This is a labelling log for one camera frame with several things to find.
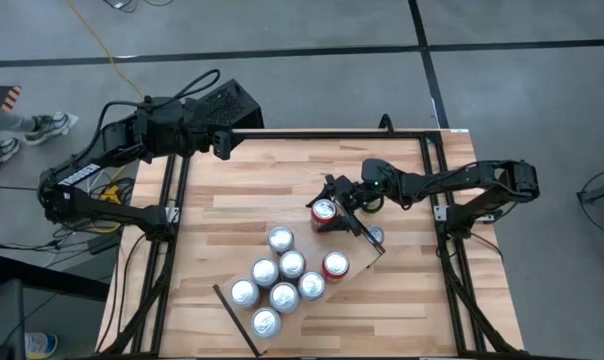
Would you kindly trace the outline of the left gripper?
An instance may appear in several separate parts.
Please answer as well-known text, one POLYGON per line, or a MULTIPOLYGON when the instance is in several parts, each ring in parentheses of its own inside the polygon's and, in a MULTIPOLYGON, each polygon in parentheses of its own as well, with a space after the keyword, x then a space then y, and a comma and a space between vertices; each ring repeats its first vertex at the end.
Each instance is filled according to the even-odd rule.
POLYGON ((206 153, 213 148, 214 155, 229 160, 233 149, 233 132, 228 126, 212 124, 206 119, 206 106, 200 100, 187 98, 180 121, 180 154, 206 153))

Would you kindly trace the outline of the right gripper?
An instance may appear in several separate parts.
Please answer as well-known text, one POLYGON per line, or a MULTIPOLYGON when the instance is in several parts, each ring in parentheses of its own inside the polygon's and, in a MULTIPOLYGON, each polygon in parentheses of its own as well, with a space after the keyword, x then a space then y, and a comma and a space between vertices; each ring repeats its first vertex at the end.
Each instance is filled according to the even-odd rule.
POLYGON ((337 216, 331 222, 320 224, 316 231, 328 233, 333 231, 351 232, 357 235, 357 217, 355 211, 367 209, 371 204, 371 193, 363 189, 358 182, 349 180, 346 176, 339 176, 336 180, 333 175, 325 176, 325 182, 320 193, 305 205, 311 208, 319 200, 337 201, 346 216, 337 216))

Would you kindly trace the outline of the orange Fanta can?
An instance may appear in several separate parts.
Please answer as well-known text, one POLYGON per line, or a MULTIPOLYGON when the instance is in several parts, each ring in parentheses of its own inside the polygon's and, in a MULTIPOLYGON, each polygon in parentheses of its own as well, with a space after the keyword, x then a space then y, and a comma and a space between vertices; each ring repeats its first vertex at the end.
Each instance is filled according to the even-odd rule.
POLYGON ((348 274, 349 268, 349 258, 339 251, 327 253, 322 260, 323 274, 330 281, 343 279, 348 274))

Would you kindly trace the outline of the silver Diet Coke can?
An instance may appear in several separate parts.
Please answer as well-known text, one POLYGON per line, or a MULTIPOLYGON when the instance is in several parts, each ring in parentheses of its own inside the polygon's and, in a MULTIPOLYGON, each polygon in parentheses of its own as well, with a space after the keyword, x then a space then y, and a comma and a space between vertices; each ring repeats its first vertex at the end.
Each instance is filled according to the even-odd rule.
POLYGON ((320 299, 326 291, 325 280, 317 272, 306 272, 299 278, 298 291, 300 297, 307 301, 320 299))
POLYGON ((299 305, 298 290, 291 283, 278 283, 270 291, 269 302, 280 313, 293 313, 299 305))
POLYGON ((280 257, 279 269, 283 277, 297 279, 305 272, 306 260, 298 251, 287 251, 280 257))

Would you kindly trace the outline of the wooden shelf with black legs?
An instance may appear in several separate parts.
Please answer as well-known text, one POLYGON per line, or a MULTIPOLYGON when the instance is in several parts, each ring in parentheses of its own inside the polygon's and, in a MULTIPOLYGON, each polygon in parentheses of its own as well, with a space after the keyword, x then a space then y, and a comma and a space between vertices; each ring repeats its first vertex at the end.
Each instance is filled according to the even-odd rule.
MULTIPOLYGON (((218 236, 227 241, 231 249, 228 258, 217 263, 218 267, 231 277, 226 282, 213 287, 224 307, 224 312, 217 323, 211 326, 212 335, 209 340, 201 344, 200 354, 214 357, 340 356, 341 350, 325 345, 320 336, 303 336, 302 322, 310 314, 324 309, 327 300, 349 280, 373 264, 383 253, 383 248, 370 243, 364 237, 355 237, 344 231, 328 233, 314 231, 311 225, 311 211, 302 205, 216 206, 211 209, 210 217, 209 236, 218 236), (303 254, 306 260, 304 273, 321 274, 325 280, 326 291, 315 301, 301 298, 298 291, 299 305, 293 313, 284 314, 277 311, 282 320, 280 333, 273 338, 260 338, 251 328, 252 316, 259 308, 272 308, 269 295, 274 285, 270 288, 259 287, 252 279, 251 268, 256 260, 262 257, 273 259, 279 266, 280 257, 284 253, 278 255, 267 245, 269 232, 277 226, 287 227, 293 232, 292 250, 303 254), (344 253, 350 262, 348 274, 338 281, 328 280, 322 271, 322 260, 332 251, 344 253), (260 300, 255 307, 241 308, 231 301, 231 286, 242 278, 252 280, 260 290, 260 300)), ((287 279, 281 275, 279 269, 279 281, 276 284, 288 282, 298 290, 299 278, 287 279)))

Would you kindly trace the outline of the silver-topped beverage can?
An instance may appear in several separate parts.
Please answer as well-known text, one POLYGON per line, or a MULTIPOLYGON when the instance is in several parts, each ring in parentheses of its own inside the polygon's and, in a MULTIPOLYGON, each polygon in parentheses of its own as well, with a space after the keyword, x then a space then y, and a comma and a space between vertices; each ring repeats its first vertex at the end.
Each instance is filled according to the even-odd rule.
POLYGON ((267 245, 271 251, 282 255, 294 248, 294 234, 287 227, 277 226, 269 232, 267 245))

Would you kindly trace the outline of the black perforated metal box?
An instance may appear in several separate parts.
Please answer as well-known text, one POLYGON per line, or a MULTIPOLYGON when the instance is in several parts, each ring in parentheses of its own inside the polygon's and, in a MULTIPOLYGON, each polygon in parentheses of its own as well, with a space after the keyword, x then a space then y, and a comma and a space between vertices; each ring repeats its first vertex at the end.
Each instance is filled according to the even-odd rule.
POLYGON ((206 106, 208 122, 233 129, 263 129, 260 105, 235 80, 220 85, 200 101, 206 106))

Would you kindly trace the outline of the yellow power connector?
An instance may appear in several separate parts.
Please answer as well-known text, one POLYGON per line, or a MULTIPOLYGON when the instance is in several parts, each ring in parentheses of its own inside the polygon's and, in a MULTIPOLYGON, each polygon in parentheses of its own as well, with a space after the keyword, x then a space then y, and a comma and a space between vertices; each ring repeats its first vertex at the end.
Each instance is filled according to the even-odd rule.
POLYGON ((118 185, 107 185, 98 195, 98 199, 110 203, 120 204, 120 189, 118 185))

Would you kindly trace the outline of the person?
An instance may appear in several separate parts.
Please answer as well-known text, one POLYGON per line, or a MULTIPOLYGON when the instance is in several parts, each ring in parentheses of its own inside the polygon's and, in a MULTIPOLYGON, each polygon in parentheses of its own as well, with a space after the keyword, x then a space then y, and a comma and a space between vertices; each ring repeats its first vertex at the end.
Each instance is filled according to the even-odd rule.
POLYGON ((30 146, 41 145, 58 135, 67 135, 78 120, 77 115, 67 112, 26 116, 6 112, 0 108, 0 131, 21 134, 23 140, 30 146))

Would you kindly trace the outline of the white blue yellow container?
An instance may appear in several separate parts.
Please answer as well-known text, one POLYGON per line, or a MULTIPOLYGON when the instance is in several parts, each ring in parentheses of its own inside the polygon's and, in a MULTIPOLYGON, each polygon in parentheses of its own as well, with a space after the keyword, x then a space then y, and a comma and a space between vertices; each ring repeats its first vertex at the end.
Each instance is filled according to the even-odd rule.
POLYGON ((27 360, 48 359, 55 353, 59 344, 55 334, 26 332, 24 334, 25 356, 27 360))

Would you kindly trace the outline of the black aluminium table frame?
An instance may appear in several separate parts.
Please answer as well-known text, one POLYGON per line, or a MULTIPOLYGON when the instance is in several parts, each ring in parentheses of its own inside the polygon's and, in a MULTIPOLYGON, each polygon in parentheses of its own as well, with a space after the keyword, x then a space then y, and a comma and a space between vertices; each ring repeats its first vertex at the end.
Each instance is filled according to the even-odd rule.
POLYGON ((410 210, 389 203, 362 221, 386 235, 384 254, 359 264, 326 298, 284 319, 281 334, 247 344, 218 298, 267 254, 266 236, 290 226, 313 237, 309 201, 326 175, 358 179, 362 162, 381 158, 406 171, 453 169, 475 160, 465 130, 340 132, 267 130, 249 135, 222 161, 193 157, 158 347, 148 318, 130 358, 453 356, 474 347, 469 315, 453 322, 436 254, 432 204, 410 210))

